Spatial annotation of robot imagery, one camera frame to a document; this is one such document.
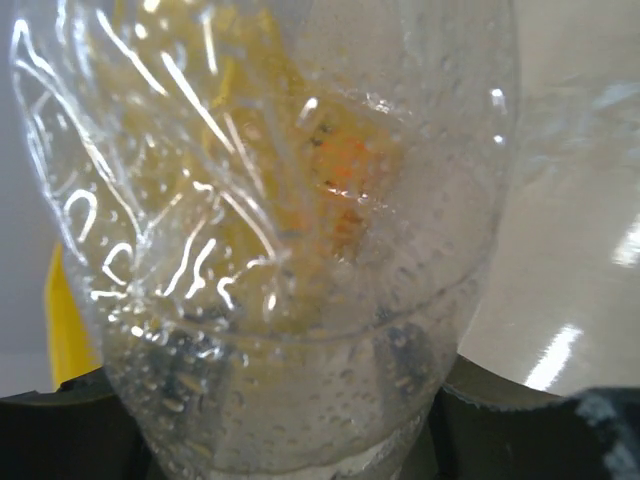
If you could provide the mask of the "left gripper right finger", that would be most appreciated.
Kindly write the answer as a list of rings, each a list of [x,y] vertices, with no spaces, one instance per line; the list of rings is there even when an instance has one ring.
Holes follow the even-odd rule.
[[[561,397],[460,356],[400,473],[403,479],[636,479],[639,391]]]

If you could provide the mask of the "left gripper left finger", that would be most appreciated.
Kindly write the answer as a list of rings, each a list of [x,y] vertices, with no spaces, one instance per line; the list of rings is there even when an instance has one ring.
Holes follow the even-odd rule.
[[[1,399],[1,477],[158,479],[160,467],[106,375],[89,372]]]

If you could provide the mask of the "clear bottle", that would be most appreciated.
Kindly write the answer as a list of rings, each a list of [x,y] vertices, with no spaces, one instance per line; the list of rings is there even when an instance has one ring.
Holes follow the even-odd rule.
[[[513,154],[509,1],[21,1],[35,175],[171,479],[395,479]]]

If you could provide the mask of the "yellow plastic basket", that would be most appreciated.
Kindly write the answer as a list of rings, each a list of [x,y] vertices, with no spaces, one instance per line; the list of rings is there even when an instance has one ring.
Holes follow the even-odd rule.
[[[73,299],[63,259],[62,245],[56,244],[43,290],[48,359],[55,389],[102,366]]]

